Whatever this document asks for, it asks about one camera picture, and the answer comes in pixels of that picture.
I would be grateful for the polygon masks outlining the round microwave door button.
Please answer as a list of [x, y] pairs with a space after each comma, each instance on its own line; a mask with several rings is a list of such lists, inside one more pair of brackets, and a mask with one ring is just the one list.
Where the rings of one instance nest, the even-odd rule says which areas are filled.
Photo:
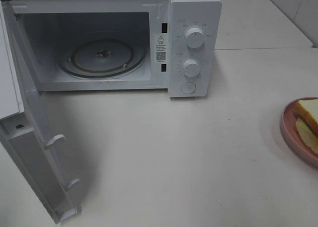
[[181, 86], [181, 91], [185, 94], [193, 94], [196, 90], [196, 84], [193, 82], [185, 82]]

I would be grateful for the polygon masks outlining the white microwave knob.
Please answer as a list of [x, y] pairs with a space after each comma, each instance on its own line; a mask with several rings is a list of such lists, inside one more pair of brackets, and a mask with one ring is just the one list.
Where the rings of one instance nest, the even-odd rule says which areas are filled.
[[199, 75], [201, 67], [196, 59], [188, 59], [183, 63], [182, 71], [186, 77], [195, 77]]
[[185, 29], [184, 38], [187, 47], [197, 49], [205, 43], [205, 31], [200, 26], [190, 26]]

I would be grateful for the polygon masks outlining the pink round plate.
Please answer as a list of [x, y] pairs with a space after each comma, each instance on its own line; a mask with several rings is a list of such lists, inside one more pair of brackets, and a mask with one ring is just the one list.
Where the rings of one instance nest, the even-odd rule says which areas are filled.
[[317, 97], [303, 97], [288, 103], [281, 115], [280, 130], [289, 149], [303, 162], [317, 169], [318, 155], [304, 144], [295, 129], [296, 120], [301, 117], [299, 111], [296, 109], [296, 103], [299, 100], [314, 99], [317, 99]]

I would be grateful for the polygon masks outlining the white microwave door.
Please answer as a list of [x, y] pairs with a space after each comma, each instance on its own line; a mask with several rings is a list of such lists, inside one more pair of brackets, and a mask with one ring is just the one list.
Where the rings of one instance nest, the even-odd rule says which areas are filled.
[[0, 14], [9, 61], [22, 98], [22, 111], [1, 120], [0, 140], [53, 221], [60, 223], [78, 212], [70, 188], [79, 179], [67, 181], [64, 177], [56, 144], [65, 136], [52, 135], [31, 75], [31, 56], [18, 36], [17, 19], [9, 2], [0, 3]]

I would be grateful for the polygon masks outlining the white bread sandwich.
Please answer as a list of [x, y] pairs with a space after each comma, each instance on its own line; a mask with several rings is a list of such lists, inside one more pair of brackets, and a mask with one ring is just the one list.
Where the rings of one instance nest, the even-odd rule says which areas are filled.
[[318, 153], [318, 100], [298, 100], [295, 105], [299, 113], [295, 128], [302, 142], [315, 154]]

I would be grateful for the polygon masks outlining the glass microwave turntable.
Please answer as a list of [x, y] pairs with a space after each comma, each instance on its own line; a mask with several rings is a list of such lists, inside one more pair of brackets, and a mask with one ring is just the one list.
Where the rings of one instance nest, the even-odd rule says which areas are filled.
[[59, 66], [81, 78], [109, 78], [132, 71], [147, 56], [144, 45], [118, 39], [93, 39], [65, 49]]

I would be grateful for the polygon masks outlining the white microwave oven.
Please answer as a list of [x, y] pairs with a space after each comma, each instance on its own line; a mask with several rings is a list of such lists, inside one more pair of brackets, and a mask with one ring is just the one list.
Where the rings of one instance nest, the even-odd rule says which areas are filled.
[[[38, 91], [165, 89], [172, 98], [205, 96], [208, 92], [220, 0], [3, 1], [13, 8]], [[205, 43], [197, 49], [187, 47], [184, 38], [185, 29], [194, 25], [205, 31]], [[0, 30], [0, 47], [7, 51], [2, 21]], [[81, 78], [60, 68], [59, 58], [65, 49], [107, 38], [144, 45], [147, 56], [132, 71], [109, 78]], [[184, 75], [182, 65], [188, 59], [199, 62], [199, 75]], [[5, 67], [1, 82], [13, 75], [9, 57]], [[181, 91], [185, 82], [196, 84], [193, 94]]]

